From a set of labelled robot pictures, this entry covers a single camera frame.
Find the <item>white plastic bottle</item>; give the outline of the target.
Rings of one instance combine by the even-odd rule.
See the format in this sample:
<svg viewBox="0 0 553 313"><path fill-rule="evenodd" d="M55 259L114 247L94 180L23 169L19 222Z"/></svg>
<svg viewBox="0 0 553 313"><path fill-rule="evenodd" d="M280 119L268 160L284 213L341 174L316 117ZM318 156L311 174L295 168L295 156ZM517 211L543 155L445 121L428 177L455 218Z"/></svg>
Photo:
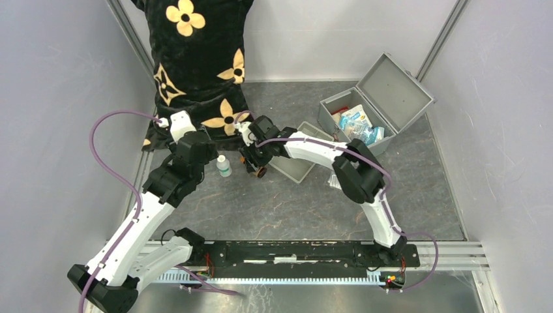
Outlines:
<svg viewBox="0 0 553 313"><path fill-rule="evenodd" d="M224 155L218 155L216 167L219 174L222 177L229 177L232 174L232 168L230 166L230 161Z"/></svg>

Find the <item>amber pill bottle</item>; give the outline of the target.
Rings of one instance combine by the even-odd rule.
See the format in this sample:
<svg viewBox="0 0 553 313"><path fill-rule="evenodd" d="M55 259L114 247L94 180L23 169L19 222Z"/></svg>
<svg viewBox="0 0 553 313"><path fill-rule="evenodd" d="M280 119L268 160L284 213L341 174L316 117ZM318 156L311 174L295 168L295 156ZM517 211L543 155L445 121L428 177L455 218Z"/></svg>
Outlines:
<svg viewBox="0 0 553 313"><path fill-rule="evenodd" d="M267 168L265 166L255 167L248 165L247 172L257 178L262 178L266 174Z"/></svg>

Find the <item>grey plastic divider tray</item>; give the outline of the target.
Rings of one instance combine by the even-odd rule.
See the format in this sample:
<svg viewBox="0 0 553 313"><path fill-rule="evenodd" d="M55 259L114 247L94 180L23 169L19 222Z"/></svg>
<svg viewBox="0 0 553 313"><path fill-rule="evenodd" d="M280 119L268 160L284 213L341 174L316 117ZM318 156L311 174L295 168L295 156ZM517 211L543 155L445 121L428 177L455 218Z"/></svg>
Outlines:
<svg viewBox="0 0 553 313"><path fill-rule="evenodd" d="M332 136L307 121L303 121L297 129L308 136L333 142ZM302 183L315 166L314 163L303 159L290 159L282 156L274 157L269 165L297 184Z"/></svg>

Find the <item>clear bag of wipes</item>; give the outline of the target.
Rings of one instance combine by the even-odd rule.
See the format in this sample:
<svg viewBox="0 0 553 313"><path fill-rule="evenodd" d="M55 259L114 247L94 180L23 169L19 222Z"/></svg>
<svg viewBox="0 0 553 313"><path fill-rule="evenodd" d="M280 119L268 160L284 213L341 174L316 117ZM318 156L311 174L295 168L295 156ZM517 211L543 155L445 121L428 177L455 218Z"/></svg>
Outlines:
<svg viewBox="0 0 553 313"><path fill-rule="evenodd" d="M338 180L338 177L335 173L332 173L329 176L327 182L328 182L329 186L332 187L332 188L335 188L335 189L338 189L338 190L342 189L341 184Z"/></svg>

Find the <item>white wipes packet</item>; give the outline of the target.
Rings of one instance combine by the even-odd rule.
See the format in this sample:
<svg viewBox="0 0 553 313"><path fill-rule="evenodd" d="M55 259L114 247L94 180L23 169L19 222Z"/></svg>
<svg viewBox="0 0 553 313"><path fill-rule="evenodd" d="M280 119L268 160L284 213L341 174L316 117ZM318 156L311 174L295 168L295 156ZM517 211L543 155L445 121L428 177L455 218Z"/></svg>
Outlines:
<svg viewBox="0 0 553 313"><path fill-rule="evenodd" d="M339 127L345 132L347 129L369 129L373 128L371 120L368 118L363 105L358 104L351 109L341 113Z"/></svg>

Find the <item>blue gauze packet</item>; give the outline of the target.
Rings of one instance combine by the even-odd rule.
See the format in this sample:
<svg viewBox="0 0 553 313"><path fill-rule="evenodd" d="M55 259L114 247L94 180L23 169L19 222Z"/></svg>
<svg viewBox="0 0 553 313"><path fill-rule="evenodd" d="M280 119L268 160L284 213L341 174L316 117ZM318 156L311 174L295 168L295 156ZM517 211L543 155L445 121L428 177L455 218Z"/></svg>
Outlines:
<svg viewBox="0 0 553 313"><path fill-rule="evenodd" d="M360 120L341 117L338 125L348 139L361 140L367 146L384 138L385 129L383 127L372 127L368 123Z"/></svg>

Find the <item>silver metal case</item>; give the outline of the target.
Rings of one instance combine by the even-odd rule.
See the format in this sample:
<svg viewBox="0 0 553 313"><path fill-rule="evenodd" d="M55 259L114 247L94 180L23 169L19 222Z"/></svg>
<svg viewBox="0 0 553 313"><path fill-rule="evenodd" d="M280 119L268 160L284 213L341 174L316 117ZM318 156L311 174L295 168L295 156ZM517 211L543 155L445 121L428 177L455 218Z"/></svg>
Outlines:
<svg viewBox="0 0 553 313"><path fill-rule="evenodd" d="M354 87L320 101L318 123L337 141L348 142L350 139L330 113L362 104L372 124L385 129L384 138L368 146L371 153L378 156L435 101L415 76L390 53L383 52Z"/></svg>

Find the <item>red first aid pouch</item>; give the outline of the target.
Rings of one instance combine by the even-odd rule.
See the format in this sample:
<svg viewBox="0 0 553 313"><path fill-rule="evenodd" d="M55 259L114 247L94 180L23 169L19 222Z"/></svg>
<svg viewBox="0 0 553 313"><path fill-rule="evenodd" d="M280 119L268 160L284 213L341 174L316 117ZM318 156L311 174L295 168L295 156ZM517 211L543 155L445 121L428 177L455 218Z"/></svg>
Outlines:
<svg viewBox="0 0 553 313"><path fill-rule="evenodd" d="M338 116L338 117L341 117L342 114L343 114L344 112L347 112L348 110L349 110L348 107L344 107L344 108L341 108L340 110L337 110L337 111L335 111L335 112L330 113L330 115L331 115L331 116L336 115L336 116Z"/></svg>

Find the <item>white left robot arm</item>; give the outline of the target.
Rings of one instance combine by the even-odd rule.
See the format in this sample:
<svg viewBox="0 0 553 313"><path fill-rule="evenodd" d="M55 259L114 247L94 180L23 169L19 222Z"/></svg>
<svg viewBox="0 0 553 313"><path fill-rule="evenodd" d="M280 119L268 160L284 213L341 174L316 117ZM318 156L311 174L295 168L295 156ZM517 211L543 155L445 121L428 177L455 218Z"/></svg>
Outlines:
<svg viewBox="0 0 553 313"><path fill-rule="evenodd" d="M198 265L205 257L201 244L186 239L192 231L174 235L144 258L138 255L163 220L196 190L204 167L218 156L207 133L187 132L173 153L153 170L142 187L136 206L116 233L87 264L75 264L68 279L103 312L128 312L139 294L172 267Z"/></svg>

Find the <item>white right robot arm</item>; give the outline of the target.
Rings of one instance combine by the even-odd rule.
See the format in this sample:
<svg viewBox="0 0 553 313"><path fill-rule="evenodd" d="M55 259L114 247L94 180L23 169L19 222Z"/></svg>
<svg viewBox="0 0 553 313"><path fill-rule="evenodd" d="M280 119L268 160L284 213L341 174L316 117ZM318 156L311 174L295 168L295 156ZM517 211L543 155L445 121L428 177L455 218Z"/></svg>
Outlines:
<svg viewBox="0 0 553 313"><path fill-rule="evenodd" d="M280 130L265 115L253 122L237 116L233 125L244 141L239 152L248 172L259 172L275 157L305 160L332 170L344 195L363 208L378 261L393 266L402 259L406 235L396 223L385 195L390 175L361 140L332 142L295 128Z"/></svg>

